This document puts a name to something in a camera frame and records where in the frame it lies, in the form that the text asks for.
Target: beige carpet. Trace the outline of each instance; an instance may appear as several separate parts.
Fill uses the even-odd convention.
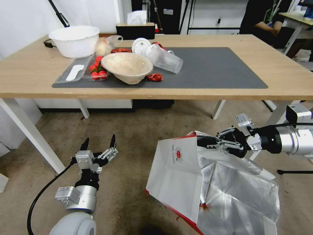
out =
[[[260,101],[227,101],[218,120],[210,115],[216,101],[176,101],[165,110],[139,109],[134,113],[98,113],[82,119],[81,113],[44,114],[38,129],[64,165],[90,137],[89,149],[108,147],[116,134],[118,156],[100,175],[95,221],[97,234],[197,234],[181,218],[145,193],[157,141],[199,130],[210,134],[236,125],[235,115],[245,112],[256,126],[265,124],[270,112]],[[313,170],[307,160],[293,160],[286,154],[262,152],[256,161],[277,176],[280,185],[279,235],[309,235],[313,231],[313,175],[283,175],[284,170]],[[0,158],[0,172],[9,177],[0,194],[0,234],[27,234],[26,217],[37,193],[55,173],[35,147],[25,140]],[[35,234],[48,234],[67,214],[54,200],[56,189],[71,186],[80,178],[75,165],[52,184],[33,213]]]

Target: clear plastic tray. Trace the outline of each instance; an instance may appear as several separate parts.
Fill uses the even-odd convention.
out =
[[[70,83],[70,82],[76,82],[80,79],[86,79],[88,81],[91,82],[95,82],[95,81],[104,81],[109,77],[110,72],[106,72],[107,76],[105,78],[101,77],[101,76],[96,76],[96,77],[92,77],[91,76],[91,72],[90,72],[90,66],[93,65],[96,61],[96,55],[90,55],[87,57],[83,57],[83,58],[77,58],[74,60],[74,62],[62,73],[61,76],[58,77],[58,79],[55,81],[55,83]],[[77,73],[77,76],[75,79],[73,79],[72,81],[66,81],[66,78],[68,77],[68,74],[71,72],[72,68],[74,65],[84,65],[84,69],[80,70]]]

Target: white paper bag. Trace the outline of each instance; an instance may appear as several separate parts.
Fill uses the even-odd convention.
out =
[[[200,234],[276,235],[271,174],[247,158],[197,146],[195,133],[158,142],[147,192]]]

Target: red logo on bag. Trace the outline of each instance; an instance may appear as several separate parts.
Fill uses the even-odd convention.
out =
[[[181,162],[183,160],[183,153],[182,149],[180,147],[176,147],[174,149],[174,145],[172,146],[172,155],[173,155],[173,163],[175,164],[176,162]]]

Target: white plastic bowl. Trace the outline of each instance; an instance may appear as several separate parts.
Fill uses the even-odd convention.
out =
[[[92,26],[73,26],[57,29],[49,34],[60,53],[69,58],[93,54],[100,30]]]
[[[109,54],[102,58],[101,64],[130,85],[138,84],[153,70],[153,64],[146,57],[129,52]]]

